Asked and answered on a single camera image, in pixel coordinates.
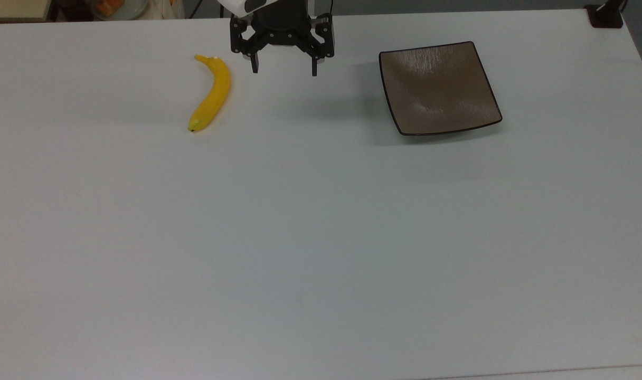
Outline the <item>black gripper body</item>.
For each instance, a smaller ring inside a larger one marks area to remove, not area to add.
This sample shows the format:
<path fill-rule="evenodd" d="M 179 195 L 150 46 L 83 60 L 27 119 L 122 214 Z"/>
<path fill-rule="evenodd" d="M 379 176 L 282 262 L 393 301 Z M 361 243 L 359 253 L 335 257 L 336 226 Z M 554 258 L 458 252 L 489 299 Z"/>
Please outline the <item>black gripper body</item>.
<path fill-rule="evenodd" d="M 253 36 L 247 40 L 250 50 L 261 50 L 266 45 L 297 46 L 314 50 L 318 41 L 311 33 L 311 18 L 307 1 L 247 1 L 247 5 L 263 5 L 252 14 Z"/>

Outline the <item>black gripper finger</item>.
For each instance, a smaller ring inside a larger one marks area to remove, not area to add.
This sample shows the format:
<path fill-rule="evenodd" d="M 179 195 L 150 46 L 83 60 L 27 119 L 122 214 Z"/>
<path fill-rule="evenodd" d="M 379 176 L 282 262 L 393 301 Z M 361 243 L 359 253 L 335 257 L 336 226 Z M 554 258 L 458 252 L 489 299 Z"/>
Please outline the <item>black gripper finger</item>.
<path fill-rule="evenodd" d="M 318 65 L 325 58 L 335 56 L 333 15 L 307 17 L 298 26 L 298 48 L 311 58 L 311 75 L 318 75 Z"/>
<path fill-rule="evenodd" d="M 244 38 L 244 33 L 252 27 L 252 22 L 252 15 L 230 17 L 230 49 L 249 60 L 252 72 L 258 73 L 260 70 L 258 53 L 264 48 L 264 39 L 263 34 L 257 29 L 253 29 L 253 34 L 248 39 Z"/>

